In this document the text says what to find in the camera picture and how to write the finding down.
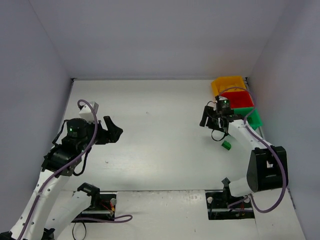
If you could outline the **green red yellow lego stack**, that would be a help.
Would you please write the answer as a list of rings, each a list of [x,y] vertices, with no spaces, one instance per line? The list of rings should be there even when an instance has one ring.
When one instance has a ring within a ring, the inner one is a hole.
[[[225,148],[226,150],[230,150],[231,148],[232,148],[232,145],[231,145],[231,143],[230,142],[228,142],[228,141],[223,141],[223,143],[221,144],[221,146],[223,147],[223,148]]]

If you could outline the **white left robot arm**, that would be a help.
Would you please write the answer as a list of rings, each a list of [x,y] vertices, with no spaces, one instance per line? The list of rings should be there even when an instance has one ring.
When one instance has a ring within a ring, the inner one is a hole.
[[[92,147],[120,139],[123,129],[109,116],[103,120],[106,129],[99,120],[73,118],[63,122],[61,128],[67,130],[66,136],[60,144],[53,140],[53,148],[44,156],[37,185],[26,208],[11,230],[0,234],[2,240],[54,240],[83,210],[97,205],[100,189],[85,182],[77,188],[70,203],[50,216],[62,188],[71,176],[77,175],[75,168],[87,162]]]

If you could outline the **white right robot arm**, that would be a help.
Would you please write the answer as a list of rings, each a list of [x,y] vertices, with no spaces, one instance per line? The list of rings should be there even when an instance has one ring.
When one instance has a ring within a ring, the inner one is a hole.
[[[249,152],[245,175],[228,184],[231,196],[244,197],[287,187],[289,180],[286,150],[259,136],[249,125],[247,117],[235,113],[228,99],[217,96],[215,107],[206,105],[199,125],[233,137]]]

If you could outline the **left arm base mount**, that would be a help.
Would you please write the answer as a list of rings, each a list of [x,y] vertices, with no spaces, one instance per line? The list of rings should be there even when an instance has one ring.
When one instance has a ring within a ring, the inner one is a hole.
[[[90,218],[95,220],[114,221],[115,211],[117,204],[116,192],[101,192],[98,200],[94,205],[89,206],[83,210],[75,218],[82,220],[73,220],[73,223],[94,223],[94,220],[85,220],[84,218]]]

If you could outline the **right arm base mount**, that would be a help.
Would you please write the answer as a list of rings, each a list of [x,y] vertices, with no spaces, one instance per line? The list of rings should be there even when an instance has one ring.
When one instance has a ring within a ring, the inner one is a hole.
[[[255,214],[249,199],[227,196],[223,191],[206,191],[207,216],[215,220],[254,219]]]

